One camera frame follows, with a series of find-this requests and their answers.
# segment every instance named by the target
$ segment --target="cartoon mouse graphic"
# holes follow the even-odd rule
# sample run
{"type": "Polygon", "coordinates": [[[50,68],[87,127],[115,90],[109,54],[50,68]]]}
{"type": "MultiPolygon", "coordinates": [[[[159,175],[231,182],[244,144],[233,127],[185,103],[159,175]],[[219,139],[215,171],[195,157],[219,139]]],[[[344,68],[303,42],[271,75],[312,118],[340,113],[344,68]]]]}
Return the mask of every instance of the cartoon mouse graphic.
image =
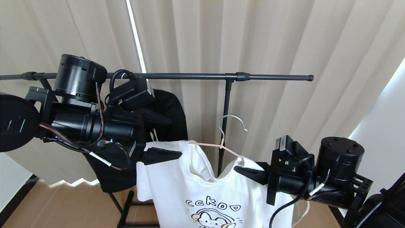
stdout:
{"type": "Polygon", "coordinates": [[[215,209],[201,209],[191,216],[201,228],[235,228],[235,220],[215,209]]]}

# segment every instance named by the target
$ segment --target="wooden floor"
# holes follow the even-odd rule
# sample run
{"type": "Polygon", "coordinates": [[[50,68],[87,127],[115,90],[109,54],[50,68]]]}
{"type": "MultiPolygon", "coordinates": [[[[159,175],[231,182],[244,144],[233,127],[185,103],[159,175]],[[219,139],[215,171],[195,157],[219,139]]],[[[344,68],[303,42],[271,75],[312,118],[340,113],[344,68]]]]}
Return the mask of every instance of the wooden floor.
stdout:
{"type": "MultiPolygon", "coordinates": [[[[121,203],[129,190],[115,193],[121,203]]],[[[120,214],[107,193],[99,185],[82,183],[49,186],[38,182],[3,228],[115,228],[120,214]]],[[[158,218],[154,207],[131,207],[127,223],[153,223],[158,218]]],[[[294,228],[339,228],[326,205],[311,202],[311,210],[294,228]]]]}

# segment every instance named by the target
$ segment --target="black garment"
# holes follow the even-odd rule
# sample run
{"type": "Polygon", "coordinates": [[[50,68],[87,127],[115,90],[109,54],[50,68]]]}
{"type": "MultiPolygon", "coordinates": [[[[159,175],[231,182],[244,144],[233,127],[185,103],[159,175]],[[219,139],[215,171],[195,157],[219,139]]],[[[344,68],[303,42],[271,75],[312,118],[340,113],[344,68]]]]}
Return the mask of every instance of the black garment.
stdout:
{"type": "MultiPolygon", "coordinates": [[[[146,141],[151,142],[150,132],[155,129],[156,137],[159,141],[179,141],[187,140],[187,124],[183,108],[177,97],[163,90],[154,90],[155,99],[149,109],[161,114],[172,121],[171,125],[145,125],[146,141]]],[[[100,157],[111,162],[113,165],[120,168],[127,167],[127,157],[117,145],[112,144],[113,150],[95,152],[100,157]]],[[[96,173],[97,179],[100,182],[103,192],[118,192],[128,189],[136,185],[136,163],[131,162],[129,169],[116,170],[106,166],[96,158],[84,154],[90,166],[96,173]]]]}

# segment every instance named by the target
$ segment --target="white t-shirt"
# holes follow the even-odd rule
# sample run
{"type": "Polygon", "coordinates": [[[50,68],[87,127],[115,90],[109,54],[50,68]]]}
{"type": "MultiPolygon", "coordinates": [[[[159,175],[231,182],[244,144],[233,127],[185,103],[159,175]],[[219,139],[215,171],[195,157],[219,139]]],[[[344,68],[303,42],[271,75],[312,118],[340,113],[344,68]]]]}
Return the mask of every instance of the white t-shirt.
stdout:
{"type": "MultiPolygon", "coordinates": [[[[292,200],[277,193],[275,206],[266,204],[267,186],[237,173],[243,166],[263,170],[254,161],[237,158],[216,179],[200,146],[188,141],[148,142],[148,148],[181,151],[173,161],[136,164],[138,199],[153,199],[161,228],[268,228],[273,212],[292,200]]],[[[293,206],[277,214],[274,228],[291,228],[293,206]]]]}

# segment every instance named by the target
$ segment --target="hanger hook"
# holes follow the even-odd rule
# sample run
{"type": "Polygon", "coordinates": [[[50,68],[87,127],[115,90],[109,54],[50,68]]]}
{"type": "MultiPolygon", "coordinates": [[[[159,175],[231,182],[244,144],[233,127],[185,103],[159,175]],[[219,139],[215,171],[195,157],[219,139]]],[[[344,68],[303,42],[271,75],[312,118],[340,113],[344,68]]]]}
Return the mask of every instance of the hanger hook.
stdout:
{"type": "Polygon", "coordinates": [[[235,117],[236,119],[238,119],[238,120],[242,123],[243,129],[244,129],[245,131],[247,131],[247,129],[246,129],[246,127],[245,127],[245,124],[243,123],[243,121],[242,121],[239,117],[234,116],[234,115],[225,115],[225,116],[222,116],[222,117],[220,117],[220,118],[218,119],[218,128],[219,128],[220,131],[221,131],[222,138],[225,138],[225,133],[224,133],[224,131],[223,131],[222,128],[221,128],[220,122],[221,122],[221,119],[226,118],[226,117],[235,117]]]}

